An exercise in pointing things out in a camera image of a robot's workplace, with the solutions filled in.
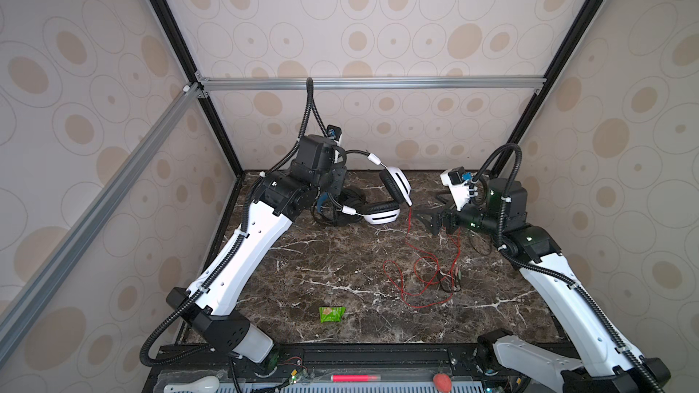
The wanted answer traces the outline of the black blue headphones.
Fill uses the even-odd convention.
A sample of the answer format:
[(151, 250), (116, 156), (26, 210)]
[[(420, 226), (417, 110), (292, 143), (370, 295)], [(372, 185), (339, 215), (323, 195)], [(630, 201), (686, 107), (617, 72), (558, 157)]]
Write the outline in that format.
[(325, 227), (344, 227), (359, 223), (363, 217), (359, 214), (349, 215), (342, 212), (342, 207), (358, 207), (367, 203), (366, 194), (358, 187), (344, 187), (335, 201), (327, 193), (321, 193), (316, 203), (311, 207), (314, 221)]

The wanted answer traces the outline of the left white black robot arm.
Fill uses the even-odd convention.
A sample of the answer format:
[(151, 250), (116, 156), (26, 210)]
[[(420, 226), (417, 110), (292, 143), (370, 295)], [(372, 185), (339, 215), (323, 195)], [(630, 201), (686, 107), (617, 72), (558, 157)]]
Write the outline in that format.
[(215, 349), (273, 366), (273, 340), (236, 310), (242, 289), (272, 245), (309, 209), (318, 196), (340, 185), (345, 152), (332, 138), (300, 138), (286, 170), (260, 175), (244, 202), (241, 223), (209, 267), (187, 289), (173, 289), (174, 311), (143, 343), (140, 362), (147, 367), (169, 365), (174, 358), (155, 360), (149, 352), (155, 341), (182, 318), (204, 338), (200, 350)]

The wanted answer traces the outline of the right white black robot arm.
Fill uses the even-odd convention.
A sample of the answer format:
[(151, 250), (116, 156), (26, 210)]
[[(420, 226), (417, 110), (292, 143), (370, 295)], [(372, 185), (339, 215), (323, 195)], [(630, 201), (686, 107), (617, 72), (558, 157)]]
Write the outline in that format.
[(482, 205), (469, 173), (446, 171), (442, 185), (453, 199), (419, 212), (432, 233), (469, 229), (491, 236), (498, 252), (534, 287), (575, 349), (565, 357), (528, 343), (507, 329), (478, 338), (484, 374), (516, 371), (555, 392), (660, 392), (671, 374), (659, 358), (644, 356), (606, 316), (573, 273), (562, 249), (542, 227), (527, 221), (527, 191), (518, 181), (488, 182)]

